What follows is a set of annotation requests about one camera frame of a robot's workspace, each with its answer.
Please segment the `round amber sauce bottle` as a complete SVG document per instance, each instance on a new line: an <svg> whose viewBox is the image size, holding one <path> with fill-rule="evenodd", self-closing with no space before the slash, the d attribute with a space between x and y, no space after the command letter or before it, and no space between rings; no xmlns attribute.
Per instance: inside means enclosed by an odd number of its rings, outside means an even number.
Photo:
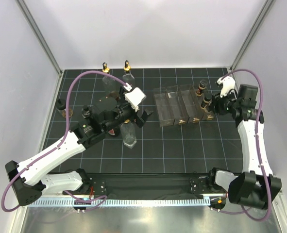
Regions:
<svg viewBox="0 0 287 233"><path fill-rule="evenodd" d="M58 98L55 102L56 110L61 114L63 118L67 118L66 115L66 100Z"/></svg>

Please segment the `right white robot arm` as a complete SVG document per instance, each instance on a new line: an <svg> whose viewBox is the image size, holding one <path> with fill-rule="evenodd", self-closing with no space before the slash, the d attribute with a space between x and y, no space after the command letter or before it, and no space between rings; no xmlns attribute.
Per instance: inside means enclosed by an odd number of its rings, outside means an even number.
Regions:
<svg viewBox="0 0 287 233"><path fill-rule="evenodd" d="M227 191L232 204L267 210L282 187L274 177L264 145L264 117L257 109L258 88L242 84L236 91L232 84L222 84L212 97L211 110L218 115L230 114L235 120L243 155L243 169L238 175L220 168L210 171L206 186L211 192Z"/></svg>

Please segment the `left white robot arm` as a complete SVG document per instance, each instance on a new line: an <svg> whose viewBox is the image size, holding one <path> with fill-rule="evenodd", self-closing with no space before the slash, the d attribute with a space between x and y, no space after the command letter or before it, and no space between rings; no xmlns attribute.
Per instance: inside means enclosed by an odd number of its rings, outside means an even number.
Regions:
<svg viewBox="0 0 287 233"><path fill-rule="evenodd" d="M66 136L28 160L8 162L5 169L19 206L29 205L43 194L88 193L92 181L83 169L58 174L50 172L72 156L104 140L110 130L127 120L142 128L152 112L144 110L141 116L139 112L125 100L103 97L92 107L86 106L82 110L83 120L67 130Z"/></svg>

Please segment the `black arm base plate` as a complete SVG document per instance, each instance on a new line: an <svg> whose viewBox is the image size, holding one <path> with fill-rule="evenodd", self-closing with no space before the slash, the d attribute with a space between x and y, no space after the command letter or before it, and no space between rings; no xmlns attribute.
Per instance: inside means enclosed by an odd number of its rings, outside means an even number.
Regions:
<svg viewBox="0 0 287 233"><path fill-rule="evenodd" d="M226 190L212 182L210 173L87 173L89 188L73 195L115 200L177 200L207 196L223 196Z"/></svg>

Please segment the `small black spice jar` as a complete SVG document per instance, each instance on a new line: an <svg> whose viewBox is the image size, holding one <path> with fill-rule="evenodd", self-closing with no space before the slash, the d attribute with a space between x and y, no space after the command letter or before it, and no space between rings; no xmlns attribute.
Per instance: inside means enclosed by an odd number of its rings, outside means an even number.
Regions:
<svg viewBox="0 0 287 233"><path fill-rule="evenodd" d="M208 104L205 103L205 97L203 98L203 100L202 100L202 102L201 102L201 104L200 104L200 107L201 107L201 109L203 109L203 110L206 111L206 105L208 105Z"/></svg>
<svg viewBox="0 0 287 233"><path fill-rule="evenodd" d="M197 90L196 90L196 96L200 97L202 96L204 90L207 88L207 81L206 80L200 80Z"/></svg>

